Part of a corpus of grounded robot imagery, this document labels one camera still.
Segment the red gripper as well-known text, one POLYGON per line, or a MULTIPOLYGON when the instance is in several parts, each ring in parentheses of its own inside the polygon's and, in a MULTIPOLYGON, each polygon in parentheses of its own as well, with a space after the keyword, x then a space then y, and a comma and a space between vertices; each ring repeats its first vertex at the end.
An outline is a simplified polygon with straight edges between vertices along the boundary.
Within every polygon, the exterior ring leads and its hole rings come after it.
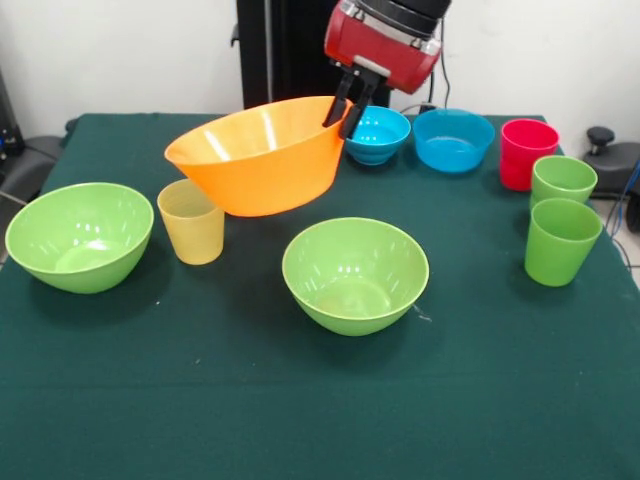
POLYGON ((382 78, 407 94, 415 93, 437 64, 442 43, 434 32, 442 20, 440 1, 340 1, 327 26, 324 51, 345 70, 322 124, 330 127, 347 111, 347 95, 358 78, 363 90, 340 128, 340 137, 352 137, 382 78))

